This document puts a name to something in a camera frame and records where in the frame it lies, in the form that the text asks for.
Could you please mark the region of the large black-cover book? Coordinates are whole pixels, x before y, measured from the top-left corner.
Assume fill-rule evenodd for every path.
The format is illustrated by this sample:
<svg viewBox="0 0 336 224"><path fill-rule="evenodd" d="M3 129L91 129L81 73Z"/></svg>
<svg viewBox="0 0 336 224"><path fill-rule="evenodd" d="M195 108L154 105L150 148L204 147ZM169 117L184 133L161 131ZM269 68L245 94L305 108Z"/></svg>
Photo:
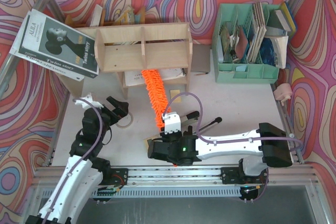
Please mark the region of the large black-cover book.
<svg viewBox="0 0 336 224"><path fill-rule="evenodd" d="M24 18L10 53L81 81L99 74L94 45L93 38L32 9Z"/></svg>

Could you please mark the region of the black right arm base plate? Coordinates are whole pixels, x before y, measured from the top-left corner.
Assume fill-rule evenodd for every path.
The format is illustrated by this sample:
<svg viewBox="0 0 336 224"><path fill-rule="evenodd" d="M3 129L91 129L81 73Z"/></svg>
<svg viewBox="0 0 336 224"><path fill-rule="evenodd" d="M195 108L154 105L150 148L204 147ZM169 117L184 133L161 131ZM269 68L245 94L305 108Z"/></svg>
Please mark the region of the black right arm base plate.
<svg viewBox="0 0 336 224"><path fill-rule="evenodd" d="M269 169L257 176L248 176L240 167L221 167L220 179L224 185L239 186L239 199L245 204L255 203L264 193L269 183Z"/></svg>

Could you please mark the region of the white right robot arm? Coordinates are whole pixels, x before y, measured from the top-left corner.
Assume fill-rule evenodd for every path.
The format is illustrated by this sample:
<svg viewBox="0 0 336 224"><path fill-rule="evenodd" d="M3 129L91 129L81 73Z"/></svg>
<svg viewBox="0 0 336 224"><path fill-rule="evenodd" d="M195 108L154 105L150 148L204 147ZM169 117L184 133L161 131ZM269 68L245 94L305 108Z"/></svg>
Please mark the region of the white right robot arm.
<svg viewBox="0 0 336 224"><path fill-rule="evenodd" d="M290 148L283 130L269 123L242 134L200 136L188 132L162 134L149 140L148 158L191 166L206 159L238 155L244 175L258 176L263 170L292 165Z"/></svg>

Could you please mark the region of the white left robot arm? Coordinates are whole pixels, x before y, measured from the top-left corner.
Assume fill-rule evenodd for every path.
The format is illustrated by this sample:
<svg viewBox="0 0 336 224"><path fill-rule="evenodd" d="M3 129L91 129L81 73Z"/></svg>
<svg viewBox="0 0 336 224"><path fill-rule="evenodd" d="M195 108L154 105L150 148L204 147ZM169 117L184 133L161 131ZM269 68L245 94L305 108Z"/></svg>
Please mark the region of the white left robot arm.
<svg viewBox="0 0 336 224"><path fill-rule="evenodd" d="M75 105L84 109L82 128L71 145L66 167L54 191L38 214L27 217L26 223L76 223L99 185L117 193L127 184L128 169L114 169L109 160L98 156L105 145L105 134L129 114L128 103L113 97L106 100L113 110L94 101L90 94L73 99Z"/></svg>

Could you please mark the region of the orange microfiber duster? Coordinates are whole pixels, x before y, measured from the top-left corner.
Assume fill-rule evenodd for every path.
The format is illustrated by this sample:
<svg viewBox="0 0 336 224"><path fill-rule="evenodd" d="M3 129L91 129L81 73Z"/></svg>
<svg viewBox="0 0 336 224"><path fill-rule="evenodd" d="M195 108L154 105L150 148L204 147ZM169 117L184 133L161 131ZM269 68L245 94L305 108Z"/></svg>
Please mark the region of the orange microfiber duster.
<svg viewBox="0 0 336 224"><path fill-rule="evenodd" d="M146 89L149 94L150 102L152 104L152 108L155 112L155 121L156 125L161 130L164 129L164 122L162 120L162 115L167 111L170 111L170 107L166 97L164 83L161 79L158 70L142 70L141 74L144 78Z"/></svg>

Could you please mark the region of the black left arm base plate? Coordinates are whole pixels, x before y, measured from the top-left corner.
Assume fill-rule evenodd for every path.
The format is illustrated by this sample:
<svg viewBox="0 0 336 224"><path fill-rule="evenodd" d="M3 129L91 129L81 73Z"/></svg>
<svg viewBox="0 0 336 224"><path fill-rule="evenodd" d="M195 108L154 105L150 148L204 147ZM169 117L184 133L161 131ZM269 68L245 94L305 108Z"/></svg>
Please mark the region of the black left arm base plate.
<svg viewBox="0 0 336 224"><path fill-rule="evenodd" d="M128 174L128 168L111 168L110 175L93 191L91 198L97 203L107 203L127 185Z"/></svg>

